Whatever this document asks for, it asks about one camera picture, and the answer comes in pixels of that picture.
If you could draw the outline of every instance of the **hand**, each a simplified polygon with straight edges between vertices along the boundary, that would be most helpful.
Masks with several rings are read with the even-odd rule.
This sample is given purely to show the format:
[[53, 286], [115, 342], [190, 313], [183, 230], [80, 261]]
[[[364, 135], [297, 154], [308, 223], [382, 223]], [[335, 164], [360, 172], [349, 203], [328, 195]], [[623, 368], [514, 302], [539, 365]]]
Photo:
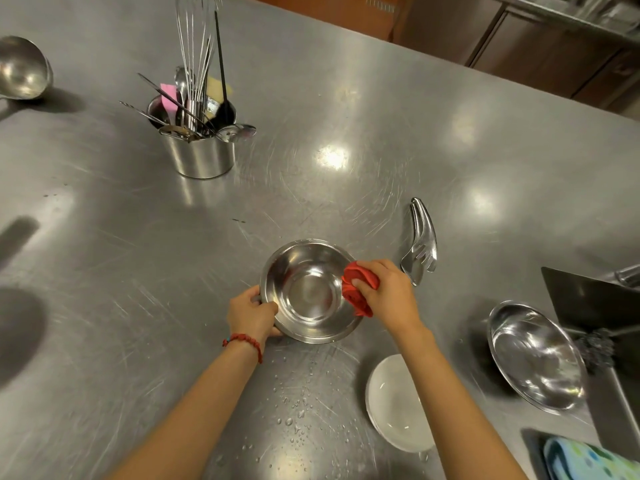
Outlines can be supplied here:
[[380, 286], [374, 290], [360, 280], [353, 280], [352, 284], [392, 335], [422, 324], [409, 276], [388, 259], [358, 261], [358, 264], [375, 273], [380, 278]]
[[244, 333], [260, 343], [260, 350], [268, 337], [276, 337], [282, 333], [273, 326], [278, 306], [273, 301], [259, 304], [252, 298], [260, 294], [260, 286], [256, 285], [243, 291], [229, 301], [227, 322], [231, 333]]

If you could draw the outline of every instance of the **forearm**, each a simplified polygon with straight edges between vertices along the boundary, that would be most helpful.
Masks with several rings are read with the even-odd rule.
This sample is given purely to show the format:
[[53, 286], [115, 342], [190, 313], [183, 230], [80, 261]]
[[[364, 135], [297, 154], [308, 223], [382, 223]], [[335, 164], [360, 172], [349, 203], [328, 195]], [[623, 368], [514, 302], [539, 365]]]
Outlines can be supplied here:
[[447, 480], [526, 480], [422, 325], [395, 335], [436, 441]]
[[256, 364], [250, 344], [231, 342], [109, 480], [199, 479]]

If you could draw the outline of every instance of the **person's left arm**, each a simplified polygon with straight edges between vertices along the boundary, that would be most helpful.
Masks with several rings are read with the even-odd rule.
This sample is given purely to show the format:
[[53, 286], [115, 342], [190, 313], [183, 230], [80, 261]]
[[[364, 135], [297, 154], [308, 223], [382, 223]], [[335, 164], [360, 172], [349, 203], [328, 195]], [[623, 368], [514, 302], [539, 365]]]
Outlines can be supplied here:
[[[254, 286], [229, 302], [231, 333], [258, 340], [260, 349], [269, 335], [277, 335], [273, 322], [278, 306], [252, 302]], [[248, 342], [233, 340], [200, 376], [169, 416], [106, 480], [196, 480], [240, 394], [258, 364], [258, 352]]]

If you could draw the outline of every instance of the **floor drain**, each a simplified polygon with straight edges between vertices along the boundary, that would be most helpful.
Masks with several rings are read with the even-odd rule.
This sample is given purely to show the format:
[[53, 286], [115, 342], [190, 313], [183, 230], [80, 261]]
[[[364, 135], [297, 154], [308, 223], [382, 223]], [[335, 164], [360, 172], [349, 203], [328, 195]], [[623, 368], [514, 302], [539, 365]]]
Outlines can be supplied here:
[[367, 5], [372, 6], [381, 11], [387, 13], [393, 13], [396, 11], [396, 5], [382, 0], [367, 0]]

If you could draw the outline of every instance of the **whisk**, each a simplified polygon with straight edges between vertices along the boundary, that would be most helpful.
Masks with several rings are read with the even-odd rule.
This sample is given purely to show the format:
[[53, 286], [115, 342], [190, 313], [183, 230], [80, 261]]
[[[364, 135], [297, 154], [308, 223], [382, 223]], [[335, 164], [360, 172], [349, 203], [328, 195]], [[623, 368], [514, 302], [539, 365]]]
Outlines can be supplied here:
[[[212, 19], [219, 4], [221, 0], [175, 0], [180, 53], [187, 78], [188, 100], [182, 103], [201, 120], [206, 108], [211, 55], [216, 46]], [[197, 131], [197, 120], [191, 115], [184, 114], [183, 121], [188, 129]]]

